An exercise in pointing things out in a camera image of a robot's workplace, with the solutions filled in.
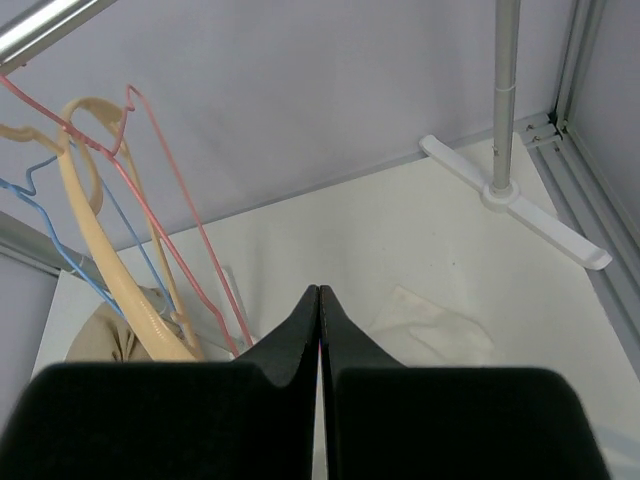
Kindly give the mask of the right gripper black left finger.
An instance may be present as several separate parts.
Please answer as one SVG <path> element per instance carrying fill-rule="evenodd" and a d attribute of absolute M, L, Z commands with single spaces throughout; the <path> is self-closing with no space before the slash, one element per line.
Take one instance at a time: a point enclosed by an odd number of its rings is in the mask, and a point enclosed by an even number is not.
<path fill-rule="evenodd" d="M 308 479 L 320 290 L 237 359 L 65 363 L 22 395 L 5 479 Z"/>

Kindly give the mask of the light blue wire hanger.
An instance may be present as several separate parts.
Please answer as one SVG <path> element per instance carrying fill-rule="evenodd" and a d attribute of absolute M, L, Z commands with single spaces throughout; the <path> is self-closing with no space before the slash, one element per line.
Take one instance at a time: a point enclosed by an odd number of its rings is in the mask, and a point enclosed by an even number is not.
<path fill-rule="evenodd" d="M 37 163 L 29 167 L 25 173 L 25 179 L 28 184 L 27 188 L 10 183 L 5 179 L 1 179 L 1 188 L 8 190 L 20 201 L 28 204 L 38 212 L 38 214 L 42 218 L 42 221 L 44 222 L 49 238 L 53 243 L 54 249 L 63 259 L 63 265 L 65 267 L 70 267 L 70 270 L 68 270 L 68 273 L 78 274 L 79 277 L 85 280 L 102 297 L 102 299 L 105 300 L 106 303 L 114 309 L 114 311 L 120 317 L 124 318 L 125 315 L 123 311 L 117 305 L 114 298 L 110 295 L 107 288 L 104 286 L 101 286 L 97 280 L 91 279 L 90 276 L 84 271 L 83 262 L 87 259 L 87 257 L 81 254 L 72 254 L 71 250 L 65 247 L 60 242 L 56 234 L 55 228 L 53 226 L 53 223 L 51 222 L 51 219 L 47 214 L 46 210 L 39 203 L 35 201 L 37 189 L 33 181 L 33 173 L 36 170 L 39 170 L 41 168 L 44 168 L 50 165 L 56 160 L 57 160 L 57 157 L 52 156 L 43 162 Z"/>

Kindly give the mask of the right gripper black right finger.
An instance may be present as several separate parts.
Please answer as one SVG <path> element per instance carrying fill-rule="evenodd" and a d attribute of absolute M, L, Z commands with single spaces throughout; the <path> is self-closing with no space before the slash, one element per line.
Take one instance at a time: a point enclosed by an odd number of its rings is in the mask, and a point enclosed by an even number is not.
<path fill-rule="evenodd" d="M 578 395 L 529 367 L 407 367 L 319 291 L 332 479 L 606 479 Z"/>

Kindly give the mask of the beige t shirt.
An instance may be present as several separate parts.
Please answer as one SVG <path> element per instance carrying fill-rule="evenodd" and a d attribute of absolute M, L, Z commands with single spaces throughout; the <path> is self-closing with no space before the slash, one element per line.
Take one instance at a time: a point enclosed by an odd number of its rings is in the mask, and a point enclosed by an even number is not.
<path fill-rule="evenodd" d="M 84 323 L 69 347 L 66 362 L 151 362 L 124 318 L 103 302 Z"/>

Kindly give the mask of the cream white t shirt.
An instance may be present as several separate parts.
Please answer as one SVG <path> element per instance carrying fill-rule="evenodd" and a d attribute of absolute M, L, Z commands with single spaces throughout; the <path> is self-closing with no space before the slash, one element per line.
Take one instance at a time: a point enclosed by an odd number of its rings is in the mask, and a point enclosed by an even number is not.
<path fill-rule="evenodd" d="M 406 366 L 485 366 L 499 353 L 478 322 L 397 286 L 367 334 Z"/>

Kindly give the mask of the pink wire hanger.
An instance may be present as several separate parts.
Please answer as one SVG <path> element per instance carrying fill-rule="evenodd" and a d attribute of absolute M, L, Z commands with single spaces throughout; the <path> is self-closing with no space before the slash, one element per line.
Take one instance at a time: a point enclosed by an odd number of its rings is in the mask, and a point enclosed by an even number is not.
<path fill-rule="evenodd" d="M 155 112 L 156 121 L 163 131 L 163 135 L 170 146 L 175 158 L 176 166 L 179 167 L 185 186 L 189 188 L 194 208 L 199 209 L 198 214 L 201 223 L 217 221 L 226 215 L 235 215 L 244 208 L 252 208 L 261 201 L 261 195 L 269 193 L 270 187 L 260 186 L 260 180 L 251 177 L 251 162 L 258 155 L 255 145 L 243 147 L 243 140 L 239 135 L 242 128 L 260 128 L 260 120 L 256 112 L 250 110 L 251 101 L 264 102 L 269 100 L 269 86 L 267 90 L 256 88 L 255 78 L 252 79 L 251 72 L 229 72 L 210 73 L 204 71 L 193 71 L 182 74 L 160 73 L 160 69 L 152 70 L 152 73 L 134 72 L 134 70 L 116 74 L 94 74 L 89 73 L 88 78 L 82 75 L 55 73 L 47 69 L 37 71 L 24 68 L 16 71 L 13 75 L 2 75 L 6 77 L 16 88 L 19 88 L 25 95 L 32 97 L 43 107 L 50 110 L 59 117 L 63 117 L 62 112 L 69 102 L 76 98 L 95 97 L 104 98 L 109 103 L 117 106 L 122 112 L 127 102 L 127 85 L 135 85 L 140 91 L 150 107 Z M 358 110 L 364 108 L 364 101 L 373 97 L 363 96 L 365 94 L 355 93 L 355 97 L 349 97 L 356 92 L 355 83 L 358 77 L 349 78 L 339 74 L 336 83 L 335 79 L 320 80 L 320 97 L 313 97 L 312 101 L 320 98 L 321 116 L 320 127 L 325 128 L 325 132 L 331 135 L 336 134 L 337 127 L 331 126 L 331 121 L 338 119 L 338 126 L 345 126 L 347 120 L 353 120 L 356 113 L 371 113 L 373 110 Z M 20 98 L 12 98 L 11 94 L 1 90 L 1 124 L 18 125 L 12 128 L 22 128 L 20 125 L 33 125 L 34 129 L 39 129 L 52 140 L 58 143 L 57 125 L 53 119 L 41 117 L 42 113 L 29 109 L 30 105 L 18 103 Z M 195 267 L 205 267 L 198 273 L 198 280 L 203 293 L 210 296 L 211 303 L 220 309 L 219 303 L 224 305 L 220 296 L 226 297 L 224 290 L 220 294 L 217 290 L 215 267 L 213 275 L 207 271 L 211 267 L 210 257 L 206 247 L 201 243 L 197 231 L 197 222 L 193 220 L 188 204 L 185 202 L 179 183 L 175 181 L 172 168 L 168 164 L 163 152 L 162 145 L 155 138 L 153 125 L 150 124 L 144 106 L 135 94 L 131 95 L 131 103 L 136 107 L 136 111 L 129 111 L 128 133 L 124 134 L 129 142 L 132 159 L 137 164 L 137 171 L 140 180 L 143 182 L 145 197 L 148 205 L 156 215 L 159 223 L 164 227 L 167 236 L 196 227 L 196 242 L 194 249 L 200 248 L 199 255 L 195 259 L 187 259 L 187 247 L 179 247 L 185 263 L 191 268 L 193 276 L 196 277 Z M 374 154 L 375 161 L 390 159 L 389 152 L 397 153 L 397 148 L 405 145 L 399 142 L 408 142 L 408 134 L 400 134 L 400 140 L 392 139 L 394 150 L 385 151 L 386 147 L 376 152 L 369 147 L 363 147 L 365 134 L 380 133 L 384 126 L 389 126 L 390 121 L 373 120 L 371 125 L 364 127 L 363 133 L 356 133 L 356 140 L 345 140 L 346 134 L 338 133 L 338 154 L 347 153 L 347 167 L 372 166 L 367 165 L 365 153 Z M 36 142 L 29 142 L 27 145 L 11 142 L 10 139 L 1 138 L 1 148 L 5 148 L 1 154 L 2 175 L 16 177 L 21 172 L 11 173 L 9 170 L 10 161 L 18 162 L 18 170 L 22 170 L 21 163 L 40 162 L 41 160 L 31 160 L 32 153 L 27 147 L 35 147 L 33 154 L 38 157 L 42 152 Z M 135 195 L 128 191 L 126 180 L 122 179 L 117 167 L 105 159 L 101 152 L 96 152 L 88 148 L 92 155 L 92 160 L 99 167 L 101 175 L 105 178 L 105 183 L 113 190 L 114 197 L 122 204 L 130 222 L 134 225 L 141 243 L 149 240 L 142 240 L 147 237 L 147 226 L 145 225 L 144 211 L 140 211 L 140 206 Z M 87 254 L 95 260 L 95 255 L 88 248 L 82 236 L 81 229 L 74 218 L 73 208 L 68 202 L 64 187 L 64 179 L 59 175 L 59 169 L 54 169 L 52 185 L 40 185 L 43 203 L 54 203 L 61 201 L 62 206 L 49 204 L 49 214 L 55 217 L 57 228 L 63 242 L 69 242 L 73 248 L 87 250 Z M 180 280 L 180 292 L 183 300 L 183 308 L 189 306 L 189 314 L 192 323 L 199 321 L 198 326 L 211 327 L 216 330 L 219 327 L 215 315 L 201 303 L 196 292 L 191 289 L 186 276 L 181 272 L 177 262 L 171 258 L 172 273 L 178 287 Z"/>

